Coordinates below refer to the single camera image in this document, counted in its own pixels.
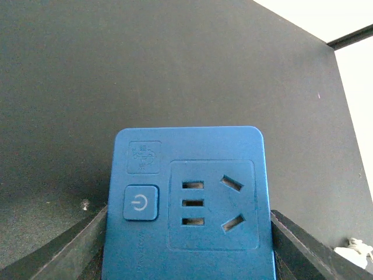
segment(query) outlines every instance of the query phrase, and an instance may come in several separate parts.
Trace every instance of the power strip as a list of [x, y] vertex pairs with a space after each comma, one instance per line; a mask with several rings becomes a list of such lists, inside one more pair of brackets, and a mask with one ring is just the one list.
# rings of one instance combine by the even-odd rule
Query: power strip
[[275, 279], [260, 131], [119, 132], [102, 279]]

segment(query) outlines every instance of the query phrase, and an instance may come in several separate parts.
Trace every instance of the white object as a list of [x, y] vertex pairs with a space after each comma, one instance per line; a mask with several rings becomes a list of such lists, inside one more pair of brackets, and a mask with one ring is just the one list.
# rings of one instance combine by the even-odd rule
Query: white object
[[368, 265], [367, 256], [370, 256], [371, 260], [373, 260], [371, 253], [372, 251], [372, 246], [368, 246], [364, 244], [362, 240], [356, 238], [349, 239], [348, 248], [336, 247], [334, 249], [334, 252], [336, 252], [338, 255], [344, 257], [363, 269], [366, 269]]
[[88, 206], [89, 206], [89, 200], [87, 199], [84, 199], [81, 203], [80, 203], [80, 207], [84, 210], [84, 211], [87, 211], [88, 210]]

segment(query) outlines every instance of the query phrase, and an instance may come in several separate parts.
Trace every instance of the black bar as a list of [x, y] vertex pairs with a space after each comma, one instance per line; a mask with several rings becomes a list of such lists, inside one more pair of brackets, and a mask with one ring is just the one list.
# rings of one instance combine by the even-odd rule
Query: black bar
[[336, 51], [336, 50], [339, 50], [340, 48], [347, 47], [351, 44], [357, 43], [371, 36], [373, 36], [373, 24], [367, 27], [364, 27], [360, 30], [357, 30], [355, 32], [352, 32], [339, 39], [331, 41], [328, 43], [328, 46], [332, 47]]
[[76, 279], [104, 245], [106, 214], [107, 206], [0, 270], [0, 279]]
[[[368, 271], [324, 246], [280, 212], [272, 210], [271, 221], [278, 279], [373, 280]], [[291, 277], [279, 275], [284, 268]]]

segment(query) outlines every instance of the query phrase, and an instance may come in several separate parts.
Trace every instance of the socket hole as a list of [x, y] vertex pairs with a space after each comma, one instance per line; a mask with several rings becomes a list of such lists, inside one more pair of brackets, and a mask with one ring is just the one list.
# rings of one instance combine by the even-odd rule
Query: socket hole
[[203, 188], [203, 182], [202, 181], [183, 182], [182, 188]]
[[239, 182], [229, 178], [228, 176], [224, 175], [223, 178], [220, 180], [224, 185], [231, 187], [233, 190], [241, 191], [244, 185], [240, 184]]
[[204, 218], [183, 218], [182, 224], [185, 226], [203, 226], [205, 224]]
[[202, 207], [203, 206], [203, 200], [183, 200], [181, 202], [182, 206], [198, 206]]
[[237, 217], [235, 217], [233, 220], [230, 220], [228, 222], [226, 222], [225, 224], [222, 225], [223, 229], [225, 232], [231, 230], [232, 228], [234, 228], [235, 226], [238, 226], [240, 223], [244, 222], [245, 219], [244, 217], [239, 214]]

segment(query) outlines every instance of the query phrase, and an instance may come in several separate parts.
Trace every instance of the power button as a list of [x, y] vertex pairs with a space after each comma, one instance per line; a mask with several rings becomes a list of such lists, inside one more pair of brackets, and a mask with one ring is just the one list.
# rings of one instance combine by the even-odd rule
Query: power button
[[126, 220], [152, 221], [157, 217], [158, 188], [129, 185], [124, 191], [123, 217]]

